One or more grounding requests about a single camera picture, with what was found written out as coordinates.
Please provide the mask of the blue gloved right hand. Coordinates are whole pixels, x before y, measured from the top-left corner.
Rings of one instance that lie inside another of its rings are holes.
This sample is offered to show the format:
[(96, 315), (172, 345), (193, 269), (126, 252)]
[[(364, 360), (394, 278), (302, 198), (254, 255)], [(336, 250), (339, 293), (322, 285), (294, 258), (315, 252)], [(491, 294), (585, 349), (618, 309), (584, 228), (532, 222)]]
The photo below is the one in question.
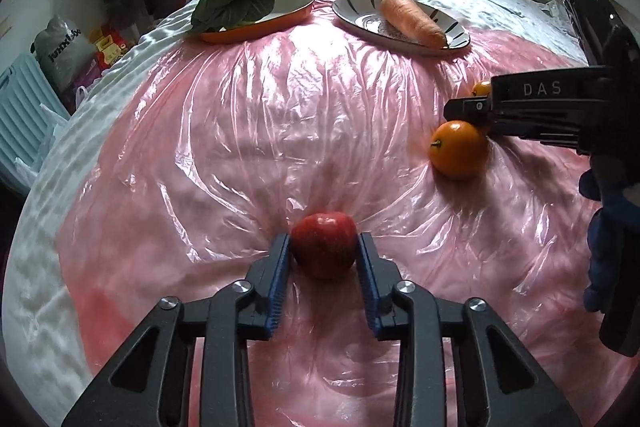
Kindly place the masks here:
[(606, 312), (625, 286), (632, 258), (639, 254), (639, 181), (603, 172), (591, 166), (579, 179), (579, 193), (600, 204), (588, 225), (590, 250), (588, 287), (584, 306), (588, 312)]

